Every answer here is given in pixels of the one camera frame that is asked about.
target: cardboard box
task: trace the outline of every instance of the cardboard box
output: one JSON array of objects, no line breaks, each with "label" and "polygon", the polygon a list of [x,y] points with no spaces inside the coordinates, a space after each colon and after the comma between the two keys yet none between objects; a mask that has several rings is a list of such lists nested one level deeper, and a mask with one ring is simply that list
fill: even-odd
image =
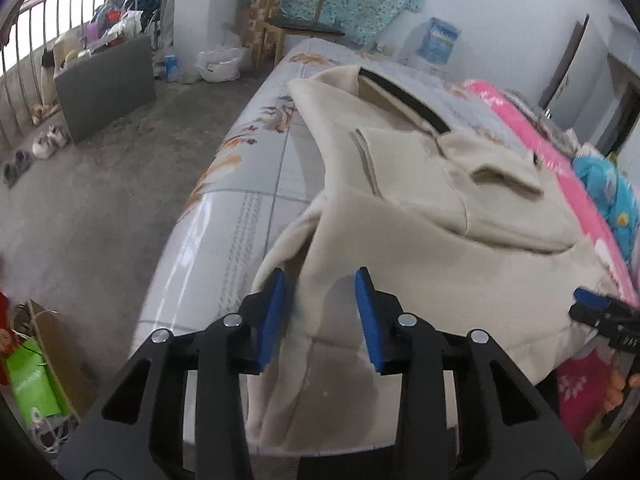
[{"label": "cardboard box", "polygon": [[78,421],[97,399],[97,391],[84,375],[74,356],[69,339],[60,326],[59,315],[33,300],[27,302],[36,339],[47,362],[49,379],[66,411]]}]

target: metal screw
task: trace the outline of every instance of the metal screw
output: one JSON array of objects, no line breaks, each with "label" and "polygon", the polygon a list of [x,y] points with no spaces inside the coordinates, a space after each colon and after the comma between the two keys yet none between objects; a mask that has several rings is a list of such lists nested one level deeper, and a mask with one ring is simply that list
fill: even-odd
[{"label": "metal screw", "polygon": [[169,339],[170,335],[171,332],[169,332],[167,329],[159,328],[152,333],[151,341],[153,341],[154,343],[164,343],[167,339]]},{"label": "metal screw", "polygon": [[400,314],[398,316],[398,323],[400,326],[415,326],[418,320],[412,314]]},{"label": "metal screw", "polygon": [[489,342],[489,335],[484,330],[474,330],[471,333],[471,341],[483,345]]},{"label": "metal screw", "polygon": [[225,316],[223,323],[228,327],[240,326],[242,324],[242,316],[240,314],[229,314]]}]

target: door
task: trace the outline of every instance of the door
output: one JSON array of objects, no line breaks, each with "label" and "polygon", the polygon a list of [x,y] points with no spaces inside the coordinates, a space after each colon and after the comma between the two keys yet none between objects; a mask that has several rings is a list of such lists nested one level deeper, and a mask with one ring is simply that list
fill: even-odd
[{"label": "door", "polygon": [[580,45],[548,106],[560,128],[574,126],[606,59],[607,45],[587,15]]},{"label": "door", "polygon": [[625,144],[631,131],[636,127],[639,114],[640,94],[635,86],[628,84],[609,126],[598,140],[596,148],[605,156],[610,152],[619,153],[620,147]]}]

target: blue gripper pad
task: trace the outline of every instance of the blue gripper pad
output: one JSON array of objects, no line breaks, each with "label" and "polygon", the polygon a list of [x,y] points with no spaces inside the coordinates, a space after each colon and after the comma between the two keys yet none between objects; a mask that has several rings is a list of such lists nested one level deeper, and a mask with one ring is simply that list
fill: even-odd
[{"label": "blue gripper pad", "polygon": [[575,301],[583,303],[591,308],[604,310],[609,306],[610,300],[606,296],[600,296],[587,288],[576,288],[574,291]]},{"label": "blue gripper pad", "polygon": [[360,313],[360,322],[364,332],[364,341],[367,344],[369,359],[378,373],[382,372],[382,339],[380,337],[380,326],[376,319],[373,307],[376,291],[373,289],[369,273],[365,269],[360,269],[354,277],[356,288],[356,302]]},{"label": "blue gripper pad", "polygon": [[267,314],[264,318],[262,327],[257,331],[257,363],[262,373],[267,364],[271,361],[273,348],[276,343],[278,330],[282,323],[282,314],[284,311],[285,296],[287,291],[286,278],[282,269],[275,269],[271,275],[270,281],[274,283],[269,285],[272,287],[271,297],[267,307]]}]

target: human hand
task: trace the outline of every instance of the human hand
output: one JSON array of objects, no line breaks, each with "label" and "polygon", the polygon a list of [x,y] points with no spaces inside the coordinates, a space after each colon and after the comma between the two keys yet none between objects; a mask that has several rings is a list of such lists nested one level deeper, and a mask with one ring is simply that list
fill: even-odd
[{"label": "human hand", "polygon": [[[605,392],[604,409],[609,413],[611,410],[615,410],[624,401],[624,395],[622,391],[625,389],[626,381],[625,377],[619,372],[620,356],[616,354],[611,362],[611,373],[609,375],[609,382],[607,383],[607,389]],[[629,386],[632,388],[640,388],[640,374],[634,374],[629,379]]]}]

